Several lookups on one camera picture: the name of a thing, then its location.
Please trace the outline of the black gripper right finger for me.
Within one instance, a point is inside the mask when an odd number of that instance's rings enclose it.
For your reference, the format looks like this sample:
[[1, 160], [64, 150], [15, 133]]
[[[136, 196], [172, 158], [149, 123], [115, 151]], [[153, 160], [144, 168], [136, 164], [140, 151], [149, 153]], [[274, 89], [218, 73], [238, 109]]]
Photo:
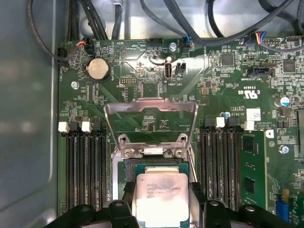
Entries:
[[255, 205], [233, 211], [217, 200], [208, 200], [198, 182], [189, 183], [189, 210], [196, 228], [293, 228], [276, 215]]

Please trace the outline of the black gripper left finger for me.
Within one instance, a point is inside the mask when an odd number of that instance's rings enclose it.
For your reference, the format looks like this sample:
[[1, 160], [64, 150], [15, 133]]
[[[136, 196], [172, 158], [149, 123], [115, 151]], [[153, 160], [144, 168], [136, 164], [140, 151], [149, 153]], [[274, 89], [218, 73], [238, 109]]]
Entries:
[[96, 211], [90, 205], [78, 205], [53, 220], [47, 228], [138, 228], [132, 213], [135, 199], [135, 182], [127, 182], [121, 200], [113, 200], [108, 206]]

